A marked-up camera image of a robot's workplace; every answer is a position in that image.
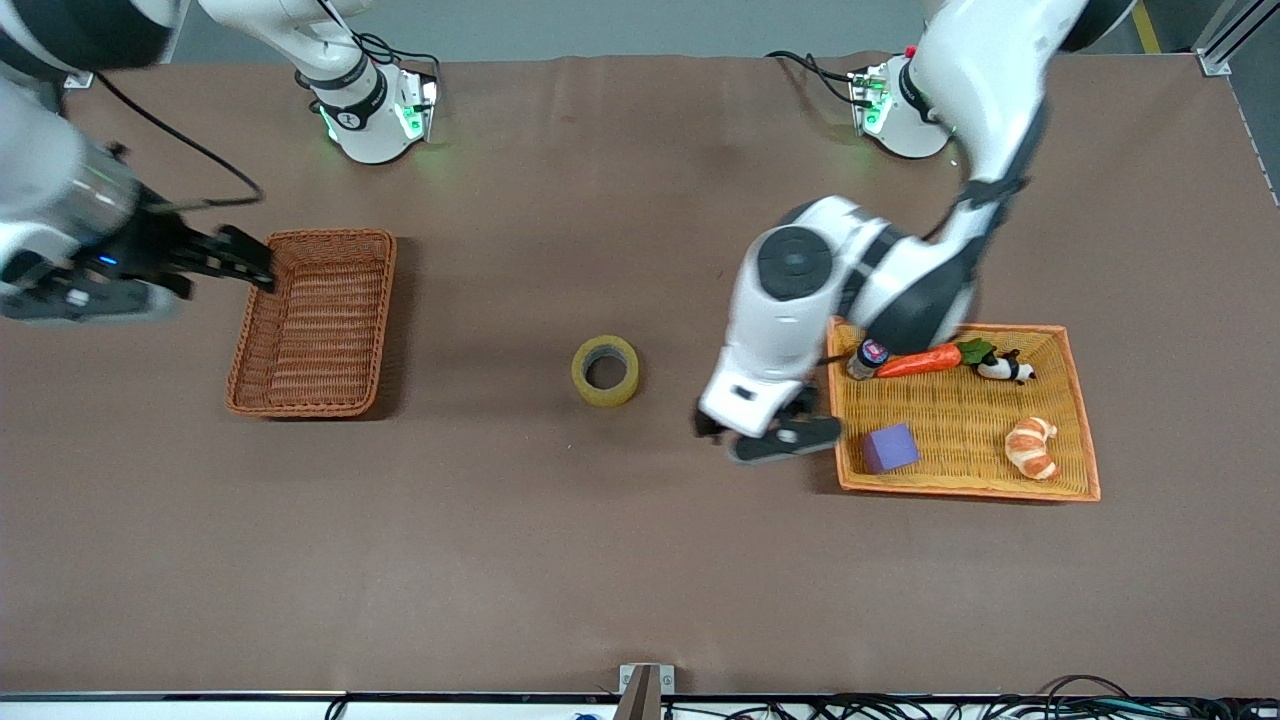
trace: gray floor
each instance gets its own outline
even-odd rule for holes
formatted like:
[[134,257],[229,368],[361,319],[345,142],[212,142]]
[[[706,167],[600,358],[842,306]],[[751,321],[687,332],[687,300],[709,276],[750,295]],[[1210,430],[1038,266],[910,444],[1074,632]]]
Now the gray floor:
[[[1146,0],[1165,51],[1189,45],[1219,0]],[[758,56],[795,50],[819,56],[895,51],[919,40],[924,13],[909,0],[380,0],[352,27],[444,61],[543,60],[563,55]],[[1132,20],[1088,50],[1138,54]],[[1254,142],[1280,173],[1280,19],[1231,61]],[[266,45],[214,23],[192,3],[175,63],[278,63]]]
[[[1162,50],[1189,47],[1221,0],[1147,0]],[[1231,87],[1249,124],[1258,156],[1280,178],[1280,17],[1272,17],[1231,58]]]

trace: wicker basket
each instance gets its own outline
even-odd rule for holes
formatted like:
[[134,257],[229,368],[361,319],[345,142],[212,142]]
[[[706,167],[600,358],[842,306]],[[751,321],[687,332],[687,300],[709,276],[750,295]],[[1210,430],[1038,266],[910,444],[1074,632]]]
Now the wicker basket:
[[396,238],[379,229],[275,233],[275,292],[250,291],[227,409],[351,418],[378,395]]
[[[1102,495],[1093,439],[1084,415],[1066,328],[1057,325],[965,325],[959,340],[980,337],[1000,351],[1019,350],[1036,368],[1024,386],[989,380],[969,368],[891,379],[854,380],[841,363],[828,365],[832,414],[845,424],[836,446],[840,486],[851,491],[952,495],[1055,502],[1096,502]],[[861,333],[832,320],[829,355],[858,347]],[[1057,425],[1048,451],[1061,473],[1024,478],[1005,457],[1005,436],[1027,416]],[[920,461],[883,475],[867,470],[861,437],[906,423]]]

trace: orange carrot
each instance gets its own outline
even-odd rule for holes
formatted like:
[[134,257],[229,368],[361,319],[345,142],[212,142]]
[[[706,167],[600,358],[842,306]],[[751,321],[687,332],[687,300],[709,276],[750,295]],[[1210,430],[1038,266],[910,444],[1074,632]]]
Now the orange carrot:
[[876,370],[877,378],[901,378],[902,375],[918,375],[920,373],[936,373],[947,370],[960,364],[960,348],[954,342],[947,342],[918,355],[904,355],[895,357],[881,365]]
[[975,363],[980,363],[982,356],[989,350],[992,350],[991,343],[982,338],[974,338],[960,343],[947,342],[927,352],[895,357],[881,365],[881,368],[876,370],[876,377],[901,378],[902,375],[918,375],[920,373],[950,370],[961,363],[973,365]]

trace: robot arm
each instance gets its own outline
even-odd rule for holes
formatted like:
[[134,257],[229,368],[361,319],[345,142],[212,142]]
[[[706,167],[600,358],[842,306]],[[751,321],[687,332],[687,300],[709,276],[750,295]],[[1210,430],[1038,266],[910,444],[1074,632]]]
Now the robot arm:
[[24,85],[151,64],[170,0],[0,0],[0,313],[33,324],[168,315],[184,273],[270,288],[270,251],[223,227],[205,236],[138,182],[118,154],[44,110]]
[[[218,22],[298,68],[330,137],[384,163],[425,138],[435,78],[375,63],[340,13],[371,0],[202,0]],[[0,313],[32,324],[159,319],[188,299],[186,273],[271,290],[270,251],[233,227],[205,236],[27,85],[155,63],[178,0],[0,0]]]
[[394,160],[430,131],[436,81],[375,63],[342,20],[372,0],[198,0],[218,23],[270,45],[320,100],[329,137],[352,160]]
[[801,206],[760,236],[739,274],[726,343],[699,398],[695,432],[740,433],[731,455],[744,462],[833,445],[838,423],[797,418],[813,410],[805,379],[822,357],[832,315],[899,355],[948,340],[968,313],[986,245],[1024,186],[1044,129],[1046,65],[1082,15],[1097,24],[1098,14],[1114,17],[1130,4],[945,4],[899,78],[908,102],[951,126],[969,158],[969,181],[940,237],[929,242],[905,233],[842,197]]

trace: empty basket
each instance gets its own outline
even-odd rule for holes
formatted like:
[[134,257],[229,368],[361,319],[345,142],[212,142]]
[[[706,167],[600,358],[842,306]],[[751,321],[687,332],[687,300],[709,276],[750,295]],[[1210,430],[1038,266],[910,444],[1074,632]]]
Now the empty basket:
[[255,418],[349,418],[378,396],[396,238],[379,229],[266,240],[275,292],[250,291],[227,409]]

